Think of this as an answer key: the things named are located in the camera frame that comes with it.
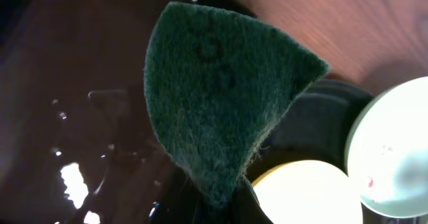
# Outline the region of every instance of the green felt fabric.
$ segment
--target green felt fabric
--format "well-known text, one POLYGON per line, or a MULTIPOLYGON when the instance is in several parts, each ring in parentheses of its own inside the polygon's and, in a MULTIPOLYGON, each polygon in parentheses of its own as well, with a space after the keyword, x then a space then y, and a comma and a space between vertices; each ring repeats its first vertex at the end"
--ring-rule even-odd
POLYGON ((296 96, 327 71, 270 25, 170 3, 150 39, 144 92, 158 140, 221 209, 296 96))

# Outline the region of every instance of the bowl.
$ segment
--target bowl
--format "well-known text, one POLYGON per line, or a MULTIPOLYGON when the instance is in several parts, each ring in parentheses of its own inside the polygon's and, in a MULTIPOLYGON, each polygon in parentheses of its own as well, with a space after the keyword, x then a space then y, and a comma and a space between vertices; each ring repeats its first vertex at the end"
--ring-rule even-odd
POLYGON ((356 119, 345 148, 361 202, 394 218, 428 214, 428 77, 375 98, 356 119))

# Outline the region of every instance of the green cloth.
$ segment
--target green cloth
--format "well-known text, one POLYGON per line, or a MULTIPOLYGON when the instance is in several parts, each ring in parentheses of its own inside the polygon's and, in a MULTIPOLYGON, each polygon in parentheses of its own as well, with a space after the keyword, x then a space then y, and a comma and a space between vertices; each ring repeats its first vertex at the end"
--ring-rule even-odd
POLYGON ((221 209, 296 96, 327 71, 254 18, 170 3, 150 39, 144 93, 159 142, 221 209))

